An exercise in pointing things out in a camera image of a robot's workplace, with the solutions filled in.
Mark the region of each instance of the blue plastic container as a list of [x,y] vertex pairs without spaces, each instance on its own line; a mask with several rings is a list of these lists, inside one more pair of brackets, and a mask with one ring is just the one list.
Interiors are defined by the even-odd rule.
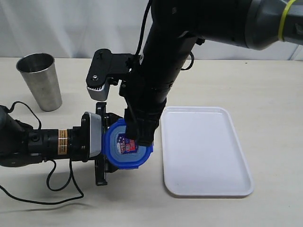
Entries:
[[103,151],[109,162],[119,169],[137,169],[149,158],[153,146],[138,146],[125,137],[126,123],[119,119],[105,133]]

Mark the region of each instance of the blue rim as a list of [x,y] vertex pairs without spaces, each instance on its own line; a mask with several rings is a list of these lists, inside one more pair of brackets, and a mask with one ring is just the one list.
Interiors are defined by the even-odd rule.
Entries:
[[145,163],[148,158],[150,157],[151,153],[153,152],[153,145],[150,147],[146,147],[146,152],[144,156],[136,161],[136,162],[118,162],[113,158],[113,156],[110,153],[110,135],[112,134],[113,130],[119,126],[126,126],[124,119],[119,119],[116,123],[114,123],[112,126],[109,127],[107,132],[105,133],[105,139],[104,139],[104,153],[106,157],[108,158],[109,162],[118,167],[119,169],[137,169],[139,166],[141,166],[143,163]]

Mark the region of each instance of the orange warning label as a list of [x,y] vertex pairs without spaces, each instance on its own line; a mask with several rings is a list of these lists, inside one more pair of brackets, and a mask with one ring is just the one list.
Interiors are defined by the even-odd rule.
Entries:
[[67,155],[67,129],[58,130],[58,155]]

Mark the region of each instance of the yellow ring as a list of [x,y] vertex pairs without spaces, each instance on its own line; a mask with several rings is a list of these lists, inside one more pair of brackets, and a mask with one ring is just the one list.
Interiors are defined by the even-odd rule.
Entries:
[[282,13],[282,17],[281,17],[281,21],[280,21],[280,27],[279,27],[279,33],[278,33],[278,38],[280,41],[284,42],[284,38],[283,38],[283,30],[284,30],[284,24],[285,24],[285,20],[286,20],[286,16],[289,12],[290,7],[292,6],[292,4],[295,2],[296,0],[290,0],[287,5],[285,6],[285,9]]

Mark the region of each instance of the cable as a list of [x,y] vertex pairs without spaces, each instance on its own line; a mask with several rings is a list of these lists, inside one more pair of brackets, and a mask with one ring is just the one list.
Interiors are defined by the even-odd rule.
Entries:
[[40,129],[42,128],[42,123],[41,123],[40,119],[37,117],[37,115],[34,113],[34,111],[32,111],[32,109],[31,109],[27,104],[25,104],[25,103],[23,103],[23,102],[21,102],[21,101],[15,101],[15,102],[11,105],[11,108],[10,108],[10,109],[8,109],[6,106],[3,106],[3,105],[0,105],[0,106],[3,108],[3,110],[4,110],[6,113],[9,113],[9,114],[10,114],[11,112],[14,111],[15,105],[18,104],[18,103],[25,105],[25,106],[29,109],[29,111],[33,114],[33,116],[38,120],[38,122],[39,122],[38,130],[40,130]]
[[186,69],[181,69],[181,71],[186,71],[186,70],[191,69],[191,67],[193,67],[194,61],[195,61],[195,56],[194,56],[194,54],[192,52],[190,52],[189,55],[191,57],[190,65]]
[[148,12],[150,11],[151,5],[152,5],[152,0],[149,0],[147,3],[147,6],[146,6],[145,12],[144,12],[143,21],[142,21],[142,25],[141,25],[139,43],[138,43],[137,51],[134,54],[134,59],[137,59],[137,57],[139,56],[140,50],[142,48],[146,20],[147,20]]
[[71,179],[72,179],[72,182],[74,183],[77,191],[80,193],[81,196],[77,196],[77,197],[73,197],[73,198],[69,198],[69,199],[66,199],[66,200],[62,200],[62,201],[59,201],[59,202],[39,202],[39,201],[32,201],[32,200],[25,200],[25,199],[21,199],[21,198],[18,198],[16,196],[13,196],[12,194],[10,194],[4,187],[2,187],[0,185],[0,189],[2,191],[4,191],[4,193],[9,196],[10,198],[14,199],[14,200],[17,200],[17,201],[20,201],[20,202],[27,202],[27,203],[34,203],[34,204],[39,204],[39,205],[59,205],[59,204],[62,204],[62,203],[65,203],[65,202],[69,202],[69,201],[72,201],[72,200],[78,200],[78,199],[82,199],[84,197],[84,193],[81,191],[81,189],[79,188],[78,184],[76,183],[76,180],[75,180],[75,177],[74,177],[74,174],[73,174],[73,170],[72,170],[72,164],[71,164],[71,159],[70,159],[70,163],[69,163],[69,167],[70,167],[70,176],[71,176]]
[[53,189],[51,188],[50,184],[49,184],[49,181],[57,167],[57,163],[54,161],[54,160],[50,160],[51,162],[53,162],[53,169],[51,170],[51,172],[49,173],[49,175],[47,176],[47,179],[46,179],[46,186],[49,190],[53,191],[53,192],[58,192],[58,191],[61,191],[63,190],[64,188],[66,188],[70,182],[71,182],[71,171],[70,171],[70,175],[69,175],[69,178],[67,180],[67,182],[65,183],[65,185],[63,185],[61,188],[58,188],[58,189]]

